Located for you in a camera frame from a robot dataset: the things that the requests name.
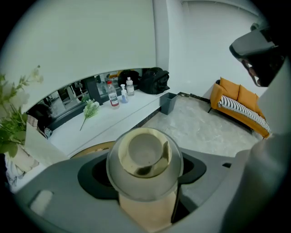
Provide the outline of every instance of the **gray trash bin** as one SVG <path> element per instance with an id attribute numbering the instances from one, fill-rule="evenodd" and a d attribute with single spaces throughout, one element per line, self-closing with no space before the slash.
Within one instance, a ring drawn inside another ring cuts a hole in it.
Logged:
<path id="1" fill-rule="evenodd" d="M 177 95 L 174 93 L 166 93 L 161 96 L 161 112 L 168 115 L 173 111 Z"/>

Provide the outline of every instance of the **black and white striped cushion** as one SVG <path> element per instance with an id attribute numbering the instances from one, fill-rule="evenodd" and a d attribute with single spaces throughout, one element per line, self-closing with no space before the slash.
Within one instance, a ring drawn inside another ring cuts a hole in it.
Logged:
<path id="1" fill-rule="evenodd" d="M 229 97 L 226 97 L 226 96 L 222 96 L 221 100 L 218 102 L 218 106 L 233 110 L 233 111 L 238 112 L 238 113 L 241 113 L 244 116 L 257 122 L 260 126 L 262 126 L 264 129 L 266 129 L 269 133 L 271 132 L 270 127 L 264 118 L 260 117 L 256 112 L 252 111 L 251 109 L 240 104 L 238 101 L 235 101 L 235 100 L 233 100 Z"/>

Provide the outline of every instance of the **wooden surface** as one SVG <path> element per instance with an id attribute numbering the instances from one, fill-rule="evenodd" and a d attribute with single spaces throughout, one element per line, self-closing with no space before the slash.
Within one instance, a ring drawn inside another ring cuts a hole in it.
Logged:
<path id="1" fill-rule="evenodd" d="M 113 147 L 114 143 L 115 143 L 115 141 L 111 141 L 111 142 L 104 142 L 104 143 L 100 143 L 100 144 L 91 146 L 89 148 L 86 148 L 85 150 L 80 151 L 79 153 L 76 153 L 74 156 L 72 156 L 72 158 L 80 158 L 81 156 L 90 154 L 92 152 L 111 149 Z"/>
<path id="2" fill-rule="evenodd" d="M 175 192 L 155 202 L 136 202 L 119 194 L 120 207 L 147 232 L 157 232 L 172 225 Z"/>

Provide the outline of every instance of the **black backpack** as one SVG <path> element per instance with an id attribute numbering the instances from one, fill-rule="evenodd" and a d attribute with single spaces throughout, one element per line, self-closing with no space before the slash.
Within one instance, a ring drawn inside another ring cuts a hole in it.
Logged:
<path id="1" fill-rule="evenodd" d="M 139 89 L 147 94 L 161 94 L 169 90 L 168 79 L 168 71 L 163 71 L 159 67 L 150 68 L 141 77 Z"/>
<path id="2" fill-rule="evenodd" d="M 130 77 L 130 79 L 133 82 L 133 85 L 139 85 L 140 77 L 138 75 L 138 72 L 131 71 L 131 70 L 124 70 L 118 75 L 118 86 L 120 86 L 121 84 L 126 85 L 127 77 Z"/>

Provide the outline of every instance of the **spray bottle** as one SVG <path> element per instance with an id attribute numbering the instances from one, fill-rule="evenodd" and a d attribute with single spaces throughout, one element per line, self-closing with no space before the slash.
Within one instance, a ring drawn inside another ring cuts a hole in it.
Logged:
<path id="1" fill-rule="evenodd" d="M 128 103 L 128 99 L 127 99 L 127 96 L 126 96 L 127 91 L 124 89 L 124 87 L 125 87 L 124 84 L 121 84 L 120 86 L 122 88 L 122 90 L 121 90 L 121 96 L 122 96 L 121 102 L 126 104 L 126 103 Z"/>

